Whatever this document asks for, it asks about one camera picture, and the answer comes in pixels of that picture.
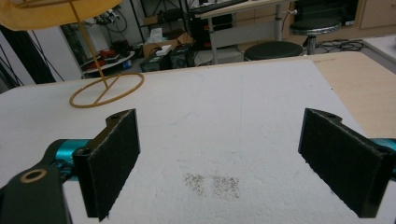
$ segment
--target desk leg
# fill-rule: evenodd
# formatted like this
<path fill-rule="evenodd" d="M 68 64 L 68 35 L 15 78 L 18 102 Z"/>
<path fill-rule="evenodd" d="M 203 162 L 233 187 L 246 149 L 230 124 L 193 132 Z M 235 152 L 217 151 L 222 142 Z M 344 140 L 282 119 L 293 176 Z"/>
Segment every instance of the desk leg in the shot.
<path fill-rule="evenodd" d="M 212 47 L 213 63 L 218 64 L 218 49 L 216 48 L 216 38 L 215 30 L 213 29 L 212 18 L 207 19 L 209 21 L 209 36 L 210 36 L 210 46 Z"/>
<path fill-rule="evenodd" d="M 282 5 L 276 5 L 276 16 L 275 16 L 275 40 L 282 40 Z"/>

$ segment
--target black stool seat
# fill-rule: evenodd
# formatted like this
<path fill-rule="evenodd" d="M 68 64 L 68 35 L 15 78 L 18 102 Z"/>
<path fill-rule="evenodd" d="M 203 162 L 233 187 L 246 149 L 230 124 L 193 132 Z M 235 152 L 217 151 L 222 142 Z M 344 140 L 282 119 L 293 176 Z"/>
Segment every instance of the black stool seat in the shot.
<path fill-rule="evenodd" d="M 255 45 L 245 50 L 246 61 L 299 56 L 303 52 L 300 45 L 286 41 L 273 41 Z"/>
<path fill-rule="evenodd" d="M 323 35 L 337 31 L 341 27 L 341 22 L 333 19 L 311 19 L 297 21 L 290 26 L 290 30 L 295 35 Z"/>

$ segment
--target stool leg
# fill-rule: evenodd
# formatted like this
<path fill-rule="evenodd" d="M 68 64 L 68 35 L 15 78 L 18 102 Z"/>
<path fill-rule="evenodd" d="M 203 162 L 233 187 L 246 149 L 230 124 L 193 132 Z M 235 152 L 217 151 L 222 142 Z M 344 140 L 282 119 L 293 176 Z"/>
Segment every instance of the stool leg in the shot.
<path fill-rule="evenodd" d="M 308 43 L 306 46 L 307 54 L 315 54 L 315 45 L 317 44 L 317 38 L 314 35 L 310 35 L 308 38 Z"/>

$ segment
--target wooden cabinet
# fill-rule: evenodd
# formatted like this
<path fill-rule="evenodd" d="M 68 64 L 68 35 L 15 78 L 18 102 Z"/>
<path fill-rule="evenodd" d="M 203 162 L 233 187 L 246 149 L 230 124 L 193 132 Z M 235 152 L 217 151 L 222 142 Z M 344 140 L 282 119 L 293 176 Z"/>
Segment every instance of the wooden cabinet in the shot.
<path fill-rule="evenodd" d="M 366 0 L 361 29 L 396 25 L 396 0 Z"/>

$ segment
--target gray floor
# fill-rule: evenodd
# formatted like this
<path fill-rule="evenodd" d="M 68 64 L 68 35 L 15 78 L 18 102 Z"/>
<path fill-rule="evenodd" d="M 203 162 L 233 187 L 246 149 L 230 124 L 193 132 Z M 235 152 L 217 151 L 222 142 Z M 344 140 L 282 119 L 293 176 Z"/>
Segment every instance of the gray floor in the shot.
<path fill-rule="evenodd" d="M 396 63 L 384 58 L 382 55 L 377 52 L 369 49 L 368 47 L 363 46 L 361 41 L 353 41 L 352 48 L 350 50 L 358 50 L 363 54 L 367 55 L 374 61 L 378 62 L 382 66 L 386 67 L 389 71 L 396 75 Z M 316 49 L 316 54 L 321 53 L 334 53 L 341 51 L 340 48 L 335 48 L 334 42 L 326 42 L 319 43 L 318 48 Z M 238 50 L 236 46 L 231 46 L 225 49 L 218 49 L 219 55 L 219 63 L 239 63 L 244 61 L 243 52 Z M 196 66 L 200 65 L 210 65 L 212 62 L 213 56 L 211 50 L 200 50 L 195 56 L 195 64 Z M 140 63 L 143 59 L 133 60 L 132 68 L 128 69 L 127 72 L 141 72 Z"/>

